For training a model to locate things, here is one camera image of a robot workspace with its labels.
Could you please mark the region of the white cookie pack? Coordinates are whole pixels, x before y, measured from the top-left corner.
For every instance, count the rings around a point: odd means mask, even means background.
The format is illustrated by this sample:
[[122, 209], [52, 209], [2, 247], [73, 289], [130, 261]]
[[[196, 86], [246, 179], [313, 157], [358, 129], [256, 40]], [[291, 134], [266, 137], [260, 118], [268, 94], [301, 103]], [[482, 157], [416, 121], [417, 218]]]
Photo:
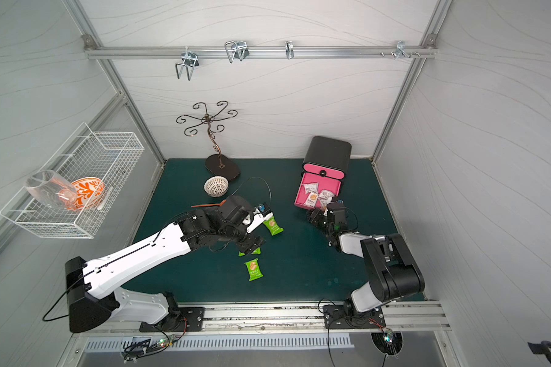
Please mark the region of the white cookie pack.
[[306, 184], [304, 183], [302, 186], [303, 186], [306, 194], [309, 194], [309, 193], [318, 194], [318, 182], [306, 183]]
[[322, 207], [326, 207], [335, 196], [336, 194], [332, 191], [323, 190], [318, 194], [318, 201]]
[[304, 205], [308, 208], [316, 208], [319, 204], [319, 195], [314, 192], [310, 192], [304, 201]]

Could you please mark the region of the white cookie pack top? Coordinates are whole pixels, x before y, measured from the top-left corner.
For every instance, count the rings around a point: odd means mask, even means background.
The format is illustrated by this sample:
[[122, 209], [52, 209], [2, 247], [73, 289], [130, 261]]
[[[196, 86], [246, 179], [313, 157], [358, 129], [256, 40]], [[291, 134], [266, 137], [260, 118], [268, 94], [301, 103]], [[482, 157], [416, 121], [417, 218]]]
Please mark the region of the white cookie pack top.
[[306, 183], [306, 184], [304, 183], [302, 186], [303, 186], [306, 194], [309, 194], [309, 193], [318, 194], [318, 182]]

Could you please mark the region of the black pink drawer cabinet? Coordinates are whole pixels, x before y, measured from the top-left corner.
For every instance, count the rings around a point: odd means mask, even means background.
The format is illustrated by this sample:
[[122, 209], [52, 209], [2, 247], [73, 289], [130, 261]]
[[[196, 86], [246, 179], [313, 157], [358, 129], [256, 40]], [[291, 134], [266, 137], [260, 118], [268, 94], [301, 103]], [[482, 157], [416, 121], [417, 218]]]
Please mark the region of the black pink drawer cabinet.
[[[302, 186], [305, 183], [318, 182], [318, 194], [328, 190], [338, 196], [347, 175], [351, 151], [352, 145], [349, 142], [324, 136], [313, 137], [302, 162], [302, 179], [294, 205], [303, 209], [315, 209], [304, 205], [308, 196]], [[320, 203], [316, 208], [324, 209]]]

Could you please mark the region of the green cookie pack barcode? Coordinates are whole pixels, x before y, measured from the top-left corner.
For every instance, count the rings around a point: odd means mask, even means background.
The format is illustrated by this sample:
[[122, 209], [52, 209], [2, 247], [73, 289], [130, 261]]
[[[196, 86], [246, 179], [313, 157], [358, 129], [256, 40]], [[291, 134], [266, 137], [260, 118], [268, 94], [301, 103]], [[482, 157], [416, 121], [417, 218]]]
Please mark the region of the green cookie pack barcode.
[[[260, 255], [260, 254], [261, 254], [261, 249], [260, 249], [260, 248], [255, 249], [255, 250], [254, 250], [253, 252], [251, 252], [250, 254], [251, 254], [251, 255]], [[243, 253], [243, 252], [239, 252], [239, 253], [238, 253], [238, 256], [239, 256], [239, 257], [243, 257], [243, 256], [245, 256], [245, 255], [246, 255], [246, 254]]]

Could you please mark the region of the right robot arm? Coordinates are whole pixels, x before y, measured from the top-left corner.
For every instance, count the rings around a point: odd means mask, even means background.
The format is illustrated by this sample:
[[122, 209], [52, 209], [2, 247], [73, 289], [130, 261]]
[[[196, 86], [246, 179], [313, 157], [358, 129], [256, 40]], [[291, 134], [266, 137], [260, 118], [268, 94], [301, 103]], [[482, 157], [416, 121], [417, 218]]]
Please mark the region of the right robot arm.
[[361, 316], [424, 292], [424, 277], [402, 235], [365, 235], [350, 229], [347, 211], [337, 197], [324, 209], [308, 211], [309, 223], [325, 234], [330, 247], [364, 260], [367, 282], [350, 293], [344, 313]]

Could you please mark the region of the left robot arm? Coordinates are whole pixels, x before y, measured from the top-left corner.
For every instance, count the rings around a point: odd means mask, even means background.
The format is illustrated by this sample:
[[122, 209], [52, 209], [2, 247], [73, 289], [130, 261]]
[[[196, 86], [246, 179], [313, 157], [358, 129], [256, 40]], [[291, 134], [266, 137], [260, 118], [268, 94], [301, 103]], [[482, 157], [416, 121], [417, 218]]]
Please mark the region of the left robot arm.
[[272, 218], [271, 208], [251, 206], [230, 195], [219, 204], [194, 206], [158, 232], [113, 254], [65, 264], [67, 319], [71, 333], [85, 333], [107, 322], [139, 322], [143, 331], [194, 331], [185, 310], [170, 292], [147, 294], [123, 285], [173, 258], [216, 243], [234, 243], [248, 255], [265, 242], [254, 230]]

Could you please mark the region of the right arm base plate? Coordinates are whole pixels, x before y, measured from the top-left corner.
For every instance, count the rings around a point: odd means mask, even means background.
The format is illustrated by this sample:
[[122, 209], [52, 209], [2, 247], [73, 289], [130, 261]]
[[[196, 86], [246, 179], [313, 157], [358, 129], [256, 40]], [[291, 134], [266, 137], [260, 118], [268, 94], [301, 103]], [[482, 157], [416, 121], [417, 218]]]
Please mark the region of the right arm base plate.
[[342, 306], [329, 304], [321, 307], [321, 313], [329, 330], [381, 330], [386, 327], [384, 314], [379, 308], [365, 313], [348, 313]]

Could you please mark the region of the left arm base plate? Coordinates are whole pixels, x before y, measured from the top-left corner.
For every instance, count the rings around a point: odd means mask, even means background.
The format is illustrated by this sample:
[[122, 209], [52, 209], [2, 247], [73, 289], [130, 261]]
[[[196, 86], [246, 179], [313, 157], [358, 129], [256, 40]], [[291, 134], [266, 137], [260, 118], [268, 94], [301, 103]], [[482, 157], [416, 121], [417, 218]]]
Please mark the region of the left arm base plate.
[[171, 312], [155, 325], [141, 322], [141, 333], [165, 332], [200, 332], [204, 322], [204, 307], [180, 307], [177, 312]]

